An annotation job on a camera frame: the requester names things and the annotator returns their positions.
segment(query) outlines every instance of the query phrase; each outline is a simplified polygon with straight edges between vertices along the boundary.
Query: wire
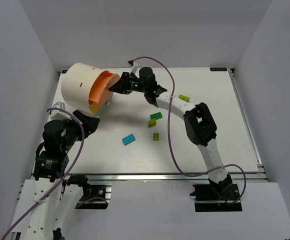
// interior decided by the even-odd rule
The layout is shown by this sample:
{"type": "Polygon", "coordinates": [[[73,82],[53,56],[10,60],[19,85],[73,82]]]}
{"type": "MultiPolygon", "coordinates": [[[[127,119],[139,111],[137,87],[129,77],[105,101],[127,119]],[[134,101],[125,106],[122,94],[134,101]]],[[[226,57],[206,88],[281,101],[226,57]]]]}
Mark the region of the wire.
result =
{"type": "MultiPolygon", "coordinates": [[[[84,133],[84,129],[83,129],[83,126],[80,122],[80,120],[74,116],[72,113],[64,110],[64,109],[61,109],[61,108],[58,108],[58,107],[51,107],[49,109],[47,109],[46,111],[47,112],[50,112],[50,111],[53,111],[53,110],[58,110],[58,111],[61,111],[63,113],[66,113],[67,115],[69,115],[72,119],[75,120],[75,122],[78,123],[79,125],[79,128],[81,130],[81,144],[80,144],[80,147],[79,147],[79,150],[77,152],[77,155],[74,159],[74,161],[72,162],[72,164],[70,165],[70,167],[68,168],[68,170],[64,173],[64,175],[59,179],[59,181],[54,185],[52,186],[40,199],[39,201],[42,201],[44,200],[45,198],[47,198],[47,196],[49,194],[51,194],[51,192],[53,192],[60,184],[62,184],[63,180],[65,179],[65,177],[70,173],[70,171],[72,170],[72,168],[74,167],[75,163],[77,162],[80,154],[81,154],[81,151],[83,149],[83,145],[84,145],[84,139],[85,139],[85,133],[84,133]]],[[[7,231],[6,233],[3,235],[3,237],[1,238],[1,240],[4,240],[8,234],[13,230],[13,228],[15,228],[17,226],[17,224],[19,224],[32,210],[34,210],[37,206],[39,205],[39,202],[35,202],[35,204],[33,206],[31,206],[7,231]]]]}
{"type": "MultiPolygon", "coordinates": [[[[168,138],[168,146],[169,146],[170,155],[171,155],[171,158],[173,159],[173,162],[174,162],[175,167],[177,168],[177,170],[181,174],[183,174],[184,176],[193,178],[193,177],[200,177],[202,175],[208,174],[208,173],[210,173],[212,171],[215,171],[217,169],[221,169],[222,166],[217,166],[217,167],[211,168],[211,169],[209,169],[207,171],[200,172],[200,173],[186,173],[186,172],[183,172],[181,170],[181,168],[178,165],[178,163],[177,163],[177,161],[175,159],[175,156],[174,156],[173,147],[172,147],[172,139],[171,139],[171,113],[172,113],[173,95],[174,95],[174,92],[175,92],[175,80],[174,80],[174,77],[171,74],[171,72],[169,71],[169,69],[163,63],[161,63],[160,61],[156,60],[155,58],[152,58],[150,56],[140,56],[140,57],[136,57],[136,58],[132,59],[132,61],[134,62],[134,61],[139,60],[139,59],[150,59],[150,60],[153,60],[154,62],[160,64],[168,72],[168,74],[169,74],[169,76],[171,78],[171,81],[172,81],[172,84],[173,84],[173,88],[172,88],[172,91],[171,91],[171,94],[170,94],[170,100],[169,100],[169,106],[168,106],[168,115],[167,115],[167,138],[168,138]]],[[[245,172],[243,171],[243,169],[240,166],[238,166],[236,164],[228,164],[228,165],[225,165],[223,167],[224,168],[227,168],[227,167],[237,167],[237,168],[240,169],[240,171],[242,172],[242,174],[244,176],[244,187],[243,187],[243,191],[242,191],[241,195],[235,201],[227,204],[227,205],[232,205],[232,204],[236,203],[237,201],[239,201],[241,199],[241,197],[243,196],[243,194],[245,192],[245,189],[246,189],[247,179],[246,179],[245,172]]]]}
{"type": "Polygon", "coordinates": [[[94,197],[91,197],[90,199],[87,199],[87,200],[84,201],[84,202],[81,202],[81,203],[77,204],[75,208],[77,209],[77,208],[79,208],[80,206],[82,206],[82,205],[84,205],[84,204],[87,204],[87,203],[89,203],[89,202],[91,202],[91,201],[93,201],[93,200],[96,200],[96,199],[98,199],[98,200],[102,200],[102,201],[105,202],[107,205],[109,204],[109,202],[106,201],[106,199],[104,199],[104,198],[102,198],[102,197],[100,197],[100,196],[94,196],[94,197]]]}

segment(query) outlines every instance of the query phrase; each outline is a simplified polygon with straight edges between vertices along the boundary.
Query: wall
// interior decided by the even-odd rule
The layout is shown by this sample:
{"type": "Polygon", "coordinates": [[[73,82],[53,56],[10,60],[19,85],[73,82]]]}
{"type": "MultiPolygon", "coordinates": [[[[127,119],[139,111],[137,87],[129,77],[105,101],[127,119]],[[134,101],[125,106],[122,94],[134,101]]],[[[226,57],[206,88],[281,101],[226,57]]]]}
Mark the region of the wall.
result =
{"type": "Polygon", "coordinates": [[[18,0],[0,0],[0,239],[30,176],[57,72],[18,0]]]}
{"type": "Polygon", "coordinates": [[[236,67],[271,0],[20,0],[57,70],[236,67]],[[142,61],[149,67],[157,66],[142,61]]]}
{"type": "Polygon", "coordinates": [[[274,0],[236,69],[265,170],[290,214],[290,1],[274,0]]]}

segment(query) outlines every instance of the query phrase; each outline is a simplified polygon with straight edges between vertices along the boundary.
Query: purple cable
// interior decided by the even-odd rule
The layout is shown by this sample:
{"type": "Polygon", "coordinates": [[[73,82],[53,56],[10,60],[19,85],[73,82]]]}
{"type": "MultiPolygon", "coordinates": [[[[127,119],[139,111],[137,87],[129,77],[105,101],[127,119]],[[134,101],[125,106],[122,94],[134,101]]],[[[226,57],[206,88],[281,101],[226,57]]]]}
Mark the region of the purple cable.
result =
{"type": "MultiPolygon", "coordinates": [[[[150,59],[150,60],[153,60],[154,62],[160,64],[168,72],[168,74],[169,74],[169,76],[171,78],[171,81],[173,83],[173,88],[172,88],[172,91],[171,91],[171,94],[170,94],[170,101],[169,101],[169,106],[168,106],[168,115],[167,115],[167,138],[168,138],[168,146],[169,146],[170,155],[171,155],[171,158],[173,159],[173,162],[174,162],[175,167],[177,168],[177,170],[181,174],[183,174],[184,176],[193,178],[193,177],[200,177],[202,175],[208,174],[208,173],[210,173],[212,171],[215,171],[217,169],[221,169],[222,168],[221,166],[217,166],[217,167],[211,168],[210,170],[207,170],[207,171],[204,171],[204,172],[200,172],[200,173],[186,173],[186,172],[183,172],[181,170],[180,166],[176,162],[176,159],[175,159],[175,156],[174,156],[174,152],[173,152],[173,148],[172,148],[172,140],[171,140],[171,112],[172,112],[173,95],[174,95],[174,91],[175,91],[175,80],[174,80],[171,72],[169,71],[169,69],[163,63],[161,63],[160,61],[156,60],[155,58],[152,58],[150,56],[140,56],[140,57],[134,58],[132,61],[134,62],[134,61],[139,60],[139,59],[150,59]]],[[[239,168],[241,170],[241,172],[243,173],[243,176],[244,176],[244,188],[243,188],[243,191],[242,191],[240,196],[235,201],[233,201],[233,202],[228,204],[228,205],[232,205],[232,204],[236,203],[237,201],[239,201],[241,199],[241,197],[243,196],[243,194],[245,192],[245,189],[246,189],[247,179],[246,179],[245,172],[243,171],[243,169],[240,166],[238,166],[236,164],[228,164],[228,165],[225,165],[223,167],[224,168],[237,167],[237,168],[239,168]]]]}
{"type": "Polygon", "coordinates": [[[100,196],[94,196],[94,197],[91,197],[90,199],[87,199],[87,200],[84,201],[84,202],[81,202],[81,203],[77,204],[75,208],[77,209],[78,207],[80,207],[80,206],[82,206],[82,205],[84,205],[84,204],[87,204],[87,203],[89,203],[89,202],[91,202],[91,201],[93,201],[93,200],[96,200],[96,199],[98,199],[98,200],[102,200],[102,201],[105,202],[107,205],[109,204],[109,203],[106,201],[106,199],[104,199],[104,198],[102,198],[102,197],[100,197],[100,196]]]}
{"type": "MultiPolygon", "coordinates": [[[[84,133],[84,129],[83,129],[83,126],[80,122],[80,120],[74,116],[72,113],[64,110],[64,109],[61,109],[61,108],[57,108],[57,107],[51,107],[49,109],[47,109],[46,111],[47,112],[50,112],[50,111],[53,111],[53,110],[58,110],[58,111],[61,111],[63,113],[66,113],[67,115],[69,115],[72,119],[74,119],[78,125],[79,125],[79,128],[81,130],[81,144],[80,144],[80,147],[79,147],[79,150],[77,152],[77,155],[74,159],[74,161],[72,162],[72,164],[70,165],[70,167],[68,168],[68,170],[64,173],[64,175],[61,177],[61,179],[53,186],[51,187],[40,199],[39,201],[42,201],[44,200],[45,198],[47,198],[47,196],[53,192],[60,184],[62,184],[63,180],[66,178],[66,176],[70,173],[70,171],[72,170],[72,168],[74,167],[75,163],[77,162],[77,160],[79,159],[79,156],[81,154],[81,151],[83,149],[83,145],[84,145],[84,139],[85,139],[85,133],[84,133]]],[[[13,228],[16,227],[17,224],[20,223],[20,221],[22,221],[32,210],[34,210],[37,206],[39,205],[38,202],[35,202],[35,204],[33,206],[30,207],[30,209],[28,209],[7,231],[6,233],[3,235],[3,237],[1,238],[1,240],[4,240],[8,234],[13,230],[13,228]]]]}

